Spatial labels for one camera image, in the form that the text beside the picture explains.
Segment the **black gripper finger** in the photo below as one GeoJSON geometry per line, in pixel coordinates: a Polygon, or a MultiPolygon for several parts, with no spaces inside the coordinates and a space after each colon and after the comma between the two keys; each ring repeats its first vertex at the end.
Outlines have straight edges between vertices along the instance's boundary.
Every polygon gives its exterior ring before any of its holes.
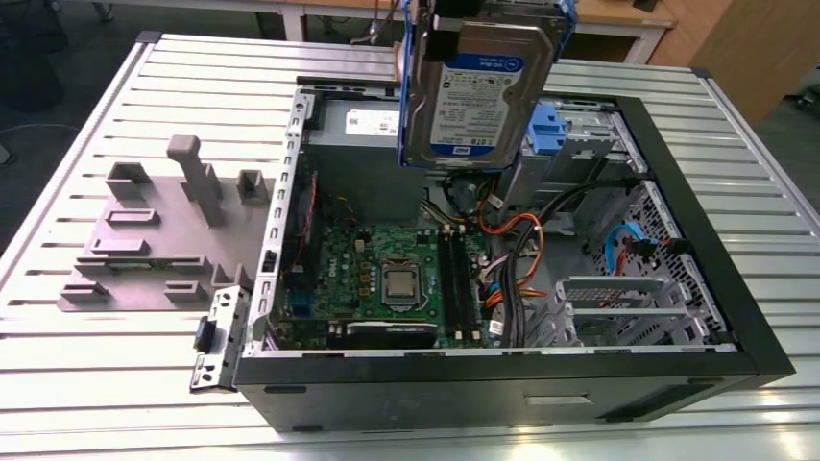
{"type": "Polygon", "coordinates": [[[425,60],[451,61],[457,56],[462,19],[434,14],[425,31],[425,60]]]}

